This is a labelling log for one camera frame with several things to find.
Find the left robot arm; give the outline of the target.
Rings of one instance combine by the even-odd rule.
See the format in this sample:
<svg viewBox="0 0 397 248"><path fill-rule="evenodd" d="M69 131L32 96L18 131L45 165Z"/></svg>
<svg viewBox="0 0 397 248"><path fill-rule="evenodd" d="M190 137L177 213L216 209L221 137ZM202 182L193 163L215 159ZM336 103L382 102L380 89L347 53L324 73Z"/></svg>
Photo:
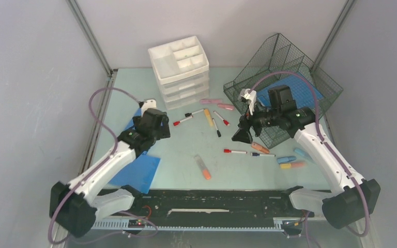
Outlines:
<svg viewBox="0 0 397 248"><path fill-rule="evenodd" d="M148 108L133 117L133 126L122 131L113 147L85 173L67 184L57 182L51 188L49 215L75 238L87 234L96 221L120 211L137 215L143 202L122 187L111 193L99 193L127 165L148 151L156 141L170 137L167 113Z"/></svg>

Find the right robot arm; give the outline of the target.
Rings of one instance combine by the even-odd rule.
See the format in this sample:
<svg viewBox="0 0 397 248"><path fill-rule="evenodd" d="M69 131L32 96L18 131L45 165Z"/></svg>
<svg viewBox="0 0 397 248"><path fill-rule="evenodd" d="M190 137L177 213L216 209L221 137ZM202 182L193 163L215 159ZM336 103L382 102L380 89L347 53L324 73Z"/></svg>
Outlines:
<svg viewBox="0 0 397 248"><path fill-rule="evenodd" d="M374 212L380 185L375 179L366 180L340 154L318 118L309 107L297 107L291 89L286 85L268 91L270 107L256 100L256 91L243 89L239 100L249 106L239 119L232 140L251 144L251 130L259 136L263 128L279 127L286 131L319 167L330 191L320 192L296 186L286 191L287 198L280 201L280 209L287 216L299 210L322 214L328 223L341 229Z"/></svg>

